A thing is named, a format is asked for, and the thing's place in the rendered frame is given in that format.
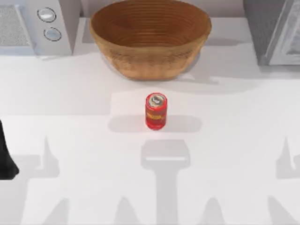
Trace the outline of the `red can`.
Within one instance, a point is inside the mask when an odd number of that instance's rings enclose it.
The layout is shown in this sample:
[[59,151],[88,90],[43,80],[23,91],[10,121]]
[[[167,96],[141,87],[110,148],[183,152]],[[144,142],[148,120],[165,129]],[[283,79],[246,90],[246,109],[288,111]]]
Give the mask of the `red can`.
[[166,124],[167,98],[164,94],[154,92],[145,100],[145,123],[152,130],[160,130]]

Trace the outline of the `brown woven basket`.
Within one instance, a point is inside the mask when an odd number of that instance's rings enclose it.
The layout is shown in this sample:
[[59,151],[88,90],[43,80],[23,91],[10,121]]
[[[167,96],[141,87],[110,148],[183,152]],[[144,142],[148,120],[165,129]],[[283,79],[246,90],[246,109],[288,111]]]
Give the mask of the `brown woven basket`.
[[123,76],[161,81],[177,77],[195,61],[212,24],[205,11],[180,0],[122,0],[98,10],[89,29]]

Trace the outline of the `round microwave knob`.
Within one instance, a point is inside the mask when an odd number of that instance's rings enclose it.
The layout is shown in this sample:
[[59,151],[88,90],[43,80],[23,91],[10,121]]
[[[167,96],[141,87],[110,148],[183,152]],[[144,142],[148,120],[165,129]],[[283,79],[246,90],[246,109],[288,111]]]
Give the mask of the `round microwave knob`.
[[39,19],[46,23],[52,23],[56,19],[56,13],[51,8],[42,8],[37,11]]
[[49,41],[57,42],[62,38],[62,34],[57,28],[51,27],[44,30],[44,37]]

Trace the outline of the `pale microwave oven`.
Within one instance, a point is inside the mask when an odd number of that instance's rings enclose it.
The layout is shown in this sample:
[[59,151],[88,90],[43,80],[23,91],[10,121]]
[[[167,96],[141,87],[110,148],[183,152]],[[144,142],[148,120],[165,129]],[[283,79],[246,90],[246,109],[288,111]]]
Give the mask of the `pale microwave oven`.
[[[54,22],[39,19],[42,8],[55,11]],[[81,11],[81,0],[0,0],[0,55],[72,55]],[[44,37],[51,27],[62,34],[57,42]]]

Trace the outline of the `grey cabinet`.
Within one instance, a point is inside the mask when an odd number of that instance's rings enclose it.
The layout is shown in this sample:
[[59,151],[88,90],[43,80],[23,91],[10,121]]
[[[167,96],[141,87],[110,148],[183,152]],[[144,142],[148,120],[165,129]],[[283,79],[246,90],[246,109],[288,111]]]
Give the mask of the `grey cabinet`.
[[243,0],[260,66],[300,66],[300,0]]

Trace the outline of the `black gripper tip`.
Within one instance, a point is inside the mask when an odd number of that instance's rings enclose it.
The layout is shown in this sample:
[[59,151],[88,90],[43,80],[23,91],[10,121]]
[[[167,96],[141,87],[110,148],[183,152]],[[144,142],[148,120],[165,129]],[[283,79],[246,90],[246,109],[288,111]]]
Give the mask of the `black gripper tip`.
[[13,180],[19,174],[19,168],[10,156],[0,120],[0,180]]

